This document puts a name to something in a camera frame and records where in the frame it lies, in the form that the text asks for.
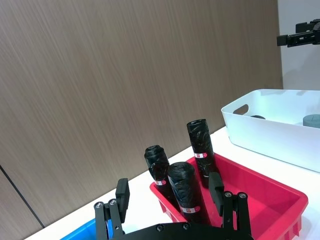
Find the dark object in bin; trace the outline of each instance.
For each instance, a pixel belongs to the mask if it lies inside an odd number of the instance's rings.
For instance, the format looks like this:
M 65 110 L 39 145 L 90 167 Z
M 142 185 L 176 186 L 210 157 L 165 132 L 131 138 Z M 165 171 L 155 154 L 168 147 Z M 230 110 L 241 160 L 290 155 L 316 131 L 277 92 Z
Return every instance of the dark object in bin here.
M 195 168 L 188 162 L 176 162 L 169 166 L 168 177 L 184 218 L 188 222 L 209 225 Z
M 196 165 L 199 169 L 201 183 L 209 186 L 209 173 L 218 172 L 214 150 L 212 147 L 209 128 L 205 119 L 198 119 L 186 125 L 194 152 Z
M 266 119 L 265 117 L 263 116 L 260 116 L 260 115 L 253 115 L 251 116 L 252 118 L 257 118 L 257 119 Z
M 178 210 L 179 205 L 168 179 L 169 162 L 164 149 L 159 145 L 150 146 L 145 150 L 144 158 L 156 188 Z
M 312 114 L 303 118 L 303 126 L 320 129 L 320 114 Z

